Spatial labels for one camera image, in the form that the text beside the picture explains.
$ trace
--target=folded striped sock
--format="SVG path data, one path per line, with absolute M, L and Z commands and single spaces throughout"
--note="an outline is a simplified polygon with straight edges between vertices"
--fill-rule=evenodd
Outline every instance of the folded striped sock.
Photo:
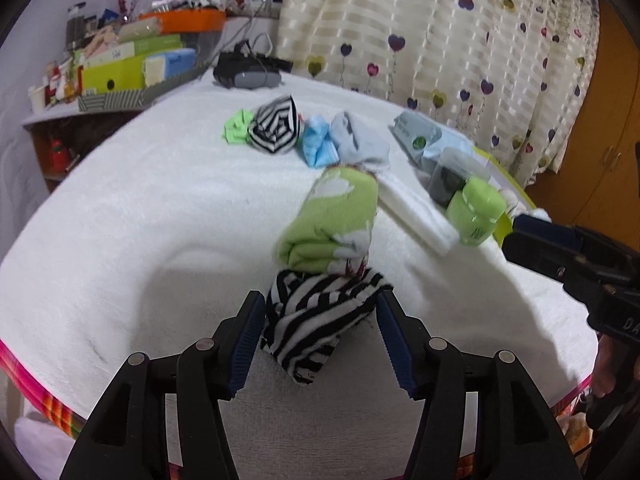
M 300 118 L 290 95 L 258 108 L 249 124 L 249 142 L 266 153 L 287 153 L 298 142 Z
M 373 312 L 381 290 L 392 289 L 372 269 L 356 278 L 283 270 L 267 296 L 260 348 L 297 383 L 311 384 L 340 335 Z

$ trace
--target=red bottle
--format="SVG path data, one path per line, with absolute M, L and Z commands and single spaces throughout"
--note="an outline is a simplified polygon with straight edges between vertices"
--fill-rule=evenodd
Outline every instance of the red bottle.
M 57 139 L 51 143 L 49 156 L 51 159 L 51 170 L 54 173 L 63 173 L 71 162 L 69 150 L 66 149 L 65 145 Z

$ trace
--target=orange storage basket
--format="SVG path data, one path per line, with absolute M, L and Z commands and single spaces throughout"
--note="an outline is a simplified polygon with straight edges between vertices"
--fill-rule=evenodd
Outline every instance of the orange storage basket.
M 145 18 L 157 18 L 163 34 L 180 34 L 220 31 L 225 26 L 226 14 L 216 9 L 184 9 L 149 12 L 142 14 L 139 20 Z

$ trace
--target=human hand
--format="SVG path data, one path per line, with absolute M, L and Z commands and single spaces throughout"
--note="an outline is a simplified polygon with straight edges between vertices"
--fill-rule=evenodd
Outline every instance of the human hand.
M 616 387 L 616 376 L 611 369 L 615 341 L 608 335 L 602 335 L 598 343 L 598 355 L 591 375 L 591 391 L 600 398 L 609 395 Z M 634 366 L 634 378 L 640 380 L 640 357 Z

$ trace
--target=green towel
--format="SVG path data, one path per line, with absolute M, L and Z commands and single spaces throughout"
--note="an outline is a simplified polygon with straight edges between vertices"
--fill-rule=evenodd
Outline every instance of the green towel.
M 289 269 L 357 275 L 367 264 L 378 183 L 353 168 L 331 168 L 315 182 L 278 245 Z
M 246 144 L 249 124 L 254 120 L 254 113 L 249 110 L 238 110 L 225 123 L 225 137 L 229 144 Z

